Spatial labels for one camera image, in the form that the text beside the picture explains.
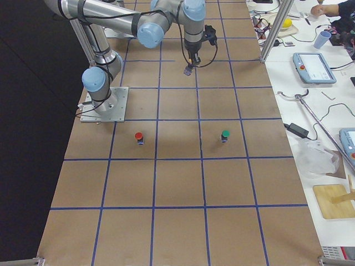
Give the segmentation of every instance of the electronic device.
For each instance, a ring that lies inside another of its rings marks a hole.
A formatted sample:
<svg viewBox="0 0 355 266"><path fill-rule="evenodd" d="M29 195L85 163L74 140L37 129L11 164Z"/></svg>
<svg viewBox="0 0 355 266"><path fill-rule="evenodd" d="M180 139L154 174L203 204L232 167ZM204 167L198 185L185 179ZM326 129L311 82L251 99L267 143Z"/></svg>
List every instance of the electronic device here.
<svg viewBox="0 0 355 266"><path fill-rule="evenodd" d="M292 59L304 83L332 84L337 82L321 53L294 53Z"/></svg>
<svg viewBox="0 0 355 266"><path fill-rule="evenodd" d="M273 1L272 0L253 0L255 3L259 3L259 4L272 4Z"/></svg>
<svg viewBox="0 0 355 266"><path fill-rule="evenodd" d="M284 42L283 44L285 47L295 46L293 42Z"/></svg>
<svg viewBox="0 0 355 266"><path fill-rule="evenodd" d="M355 166L355 127L341 129L339 131L339 137L344 152L349 156L351 164Z"/></svg>

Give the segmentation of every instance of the hand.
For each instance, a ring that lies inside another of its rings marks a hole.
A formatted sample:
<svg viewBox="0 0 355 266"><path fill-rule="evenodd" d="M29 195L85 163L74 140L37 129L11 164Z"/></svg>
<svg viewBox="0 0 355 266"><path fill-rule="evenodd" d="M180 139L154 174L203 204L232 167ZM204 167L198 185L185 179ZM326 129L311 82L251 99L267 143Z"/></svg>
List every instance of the hand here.
<svg viewBox="0 0 355 266"><path fill-rule="evenodd" d="M314 7L312 7L311 14L313 16L315 16L316 18L318 18L319 16L326 14L326 8L322 4L318 4Z"/></svg>

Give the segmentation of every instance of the yellow object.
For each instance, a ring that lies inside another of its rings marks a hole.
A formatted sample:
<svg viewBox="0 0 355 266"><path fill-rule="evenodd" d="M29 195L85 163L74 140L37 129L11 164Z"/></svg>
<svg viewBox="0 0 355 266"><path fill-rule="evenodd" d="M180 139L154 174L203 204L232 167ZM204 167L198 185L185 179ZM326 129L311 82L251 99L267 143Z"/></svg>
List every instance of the yellow object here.
<svg viewBox="0 0 355 266"><path fill-rule="evenodd" d="M290 20L289 18L286 18L285 21L283 22L282 27L289 28L291 25L292 25L292 20Z"/></svg>

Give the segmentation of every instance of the metal mounting plate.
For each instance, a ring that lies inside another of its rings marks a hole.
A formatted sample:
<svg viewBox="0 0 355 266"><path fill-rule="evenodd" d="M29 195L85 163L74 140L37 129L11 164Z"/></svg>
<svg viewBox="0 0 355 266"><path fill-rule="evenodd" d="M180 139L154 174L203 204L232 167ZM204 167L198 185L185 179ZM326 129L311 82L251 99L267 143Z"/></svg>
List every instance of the metal mounting plate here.
<svg viewBox="0 0 355 266"><path fill-rule="evenodd" d="M95 110L90 111L93 106L91 104L84 105L80 121L84 123L98 123L98 122L124 122L124 117L126 114L127 99L129 87L111 87L112 93L117 96L118 102L112 111L108 114L99 114ZM85 101L91 101L91 97L87 94Z"/></svg>

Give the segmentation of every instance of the table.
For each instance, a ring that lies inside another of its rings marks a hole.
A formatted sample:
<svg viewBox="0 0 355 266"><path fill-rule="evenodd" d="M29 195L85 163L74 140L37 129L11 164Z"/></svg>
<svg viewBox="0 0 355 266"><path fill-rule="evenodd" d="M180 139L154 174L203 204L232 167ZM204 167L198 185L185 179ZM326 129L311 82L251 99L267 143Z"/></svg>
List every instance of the table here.
<svg viewBox="0 0 355 266"><path fill-rule="evenodd" d="M312 0L295 0L295 5L300 12L310 12L311 7L315 4L317 4L316 1ZM293 21L293 24L299 29L299 32L295 34L297 39L312 40L315 36L315 28L318 25L329 24L325 16L321 16L318 19L309 17L308 20L311 25L308 25L304 19ZM316 49L313 47L313 43L299 42L292 37L285 37L283 40L292 41L296 46L284 47L283 45L279 45L278 47L274 47L271 49L270 55L266 60L267 71L275 94L278 91L282 91L284 94L292 96L303 94L306 91L306 86L301 82L292 62L293 53L320 52L330 67L338 67L351 61L351 58L343 47L333 47L330 42L327 42L321 49ZM351 64L346 68L334 71L334 75L337 79L335 84L332 86L310 86L310 94L305 98L307 104L319 118L327 113L328 107L332 104L345 103L350 109L355 110L355 87L350 81L350 77L355 75L355 65ZM312 125L315 121L299 102L286 101L278 95L276 95L276 101L284 123L297 124L310 132L310 138L315 137L312 130ZM335 106L331 108L330 114L324 119L323 123L338 140L339 129L354 127L355 117L344 106ZM332 150L336 149L319 127L317 127L317 132L318 139L326 147ZM298 143L300 138L290 132L287 134L297 168L300 169L302 166L300 165L300 161L297 160L297 155L300 153ZM346 165L345 168L346 172L350 173ZM331 176L308 175L302 172L300 172L300 178L321 246L323 248L355 247L355 219L324 219L312 189L314 185L327 184L343 184L345 187L348 187L348 181Z"/></svg>

